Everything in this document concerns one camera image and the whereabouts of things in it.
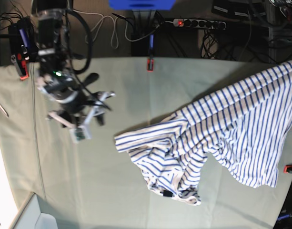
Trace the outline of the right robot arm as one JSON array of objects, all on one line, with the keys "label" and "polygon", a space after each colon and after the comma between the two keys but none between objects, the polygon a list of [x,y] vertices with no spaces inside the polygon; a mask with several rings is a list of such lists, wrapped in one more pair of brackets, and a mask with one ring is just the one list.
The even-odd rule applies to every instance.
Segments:
[{"label": "right robot arm", "polygon": [[[72,8],[71,0],[34,0],[31,14],[38,19],[38,89],[60,105],[60,110],[50,111],[49,120],[67,128],[74,143],[91,139],[90,122],[95,118],[104,125],[104,114],[110,107],[105,100],[115,92],[94,92],[87,86],[98,80],[97,73],[90,73],[83,81],[78,76],[85,73],[92,58],[91,30],[86,21]],[[68,17],[76,18],[86,32],[88,53],[85,65],[74,69],[70,49],[70,24]]]}]

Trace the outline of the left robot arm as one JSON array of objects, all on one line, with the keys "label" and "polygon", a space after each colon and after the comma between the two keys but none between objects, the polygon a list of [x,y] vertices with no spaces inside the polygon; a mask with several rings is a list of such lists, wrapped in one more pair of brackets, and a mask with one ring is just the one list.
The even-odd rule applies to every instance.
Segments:
[{"label": "left robot arm", "polygon": [[285,17],[285,21],[281,25],[275,25],[275,29],[281,31],[292,28],[292,0],[270,0],[270,3]]}]

